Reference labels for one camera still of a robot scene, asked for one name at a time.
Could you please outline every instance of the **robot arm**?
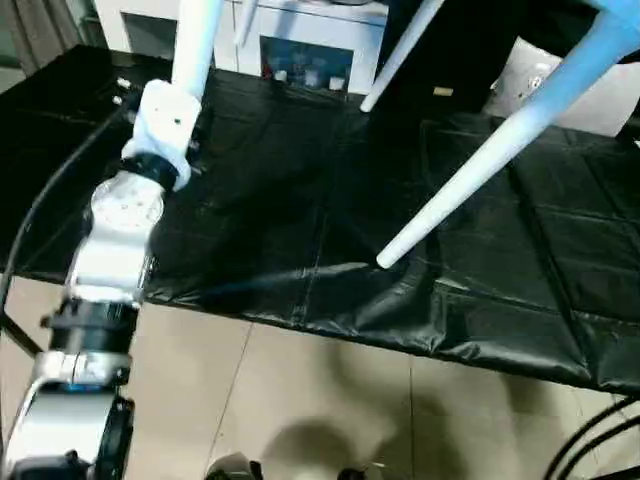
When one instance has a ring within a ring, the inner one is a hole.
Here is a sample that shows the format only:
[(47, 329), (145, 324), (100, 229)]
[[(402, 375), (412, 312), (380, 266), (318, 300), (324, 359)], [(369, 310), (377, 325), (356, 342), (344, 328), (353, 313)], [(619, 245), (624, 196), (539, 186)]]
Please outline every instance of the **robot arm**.
[(119, 395), (153, 266), (150, 238), (164, 202), (189, 181), (185, 154), (200, 112), (222, 0), (183, 0), (172, 83), (147, 84), (122, 167), (90, 202), (58, 310), (43, 321), (49, 349), (3, 452), (1, 479), (122, 478), (134, 403)]

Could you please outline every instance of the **black plastic sheet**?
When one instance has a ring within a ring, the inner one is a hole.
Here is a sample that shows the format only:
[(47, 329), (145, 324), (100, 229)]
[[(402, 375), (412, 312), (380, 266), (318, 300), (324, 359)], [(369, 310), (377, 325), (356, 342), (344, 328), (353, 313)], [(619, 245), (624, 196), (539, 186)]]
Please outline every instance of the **black plastic sheet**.
[[(168, 72), (159, 60), (76, 48), (0, 97), (12, 119), (3, 257), (30, 198), (112, 108), (115, 77), (142, 84)], [(640, 392), (640, 150), (552, 128), (384, 271), (375, 255), (499, 120), (364, 115), (358, 104), (212, 75), (193, 179), (154, 241), (150, 301)], [(54, 194), (22, 275), (64, 280), (83, 206), (130, 129), (114, 126)]]

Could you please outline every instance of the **chair leg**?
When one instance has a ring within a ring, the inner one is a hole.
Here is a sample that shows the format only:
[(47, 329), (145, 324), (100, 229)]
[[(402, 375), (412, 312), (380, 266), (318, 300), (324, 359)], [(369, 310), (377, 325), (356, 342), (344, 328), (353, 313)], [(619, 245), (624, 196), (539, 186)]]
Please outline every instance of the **chair leg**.
[(400, 37), (400, 41), (396, 45), (396, 48), (394, 48), (382, 71), (375, 82), (373, 82), (369, 95), (366, 96), (362, 105), (360, 105), (360, 110), (363, 112), (371, 111), (380, 98), (380, 95), (382, 95), (393, 79), (398, 68), (400, 68), (400, 65), (402, 65), (402, 62), (405, 61), (407, 55), (409, 55), (413, 47), (418, 43), (418, 40), (420, 40), (420, 37), (431, 23), (431, 20), (433, 20), (433, 17), (435, 17), (438, 10), (440, 10), (444, 1), (445, 0), (422, 0), (420, 8), (418, 8), (409, 26), (402, 34), (402, 37)]
[(640, 48), (640, 30), (601, 12), (581, 42), (382, 250), (391, 267), (531, 143), (622, 57)]
[(256, 13), (258, 7), (258, 0), (243, 0), (242, 13), (240, 14), (240, 24), (236, 30), (236, 35), (233, 39), (233, 43), (237, 47), (244, 47), (244, 43), (247, 41), (247, 34), (251, 28), (251, 22), (253, 16)]

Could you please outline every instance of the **silver metal joint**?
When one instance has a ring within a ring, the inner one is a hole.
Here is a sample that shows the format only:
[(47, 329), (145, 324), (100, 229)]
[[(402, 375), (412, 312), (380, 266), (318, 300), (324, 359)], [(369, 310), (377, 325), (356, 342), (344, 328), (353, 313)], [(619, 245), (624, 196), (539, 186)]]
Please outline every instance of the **silver metal joint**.
[(164, 189), (130, 172), (102, 183), (91, 198), (93, 224), (66, 281), (70, 298), (139, 308), (152, 266), (149, 240), (162, 217)]

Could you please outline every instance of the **screw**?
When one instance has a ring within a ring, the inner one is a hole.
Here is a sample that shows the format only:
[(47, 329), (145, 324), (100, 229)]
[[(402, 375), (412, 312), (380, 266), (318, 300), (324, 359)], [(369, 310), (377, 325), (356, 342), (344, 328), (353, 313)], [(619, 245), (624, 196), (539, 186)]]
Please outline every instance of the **screw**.
[(131, 88), (131, 82), (126, 78), (118, 77), (118, 79), (116, 80), (116, 83), (118, 84), (119, 87), (126, 88), (127, 90)]

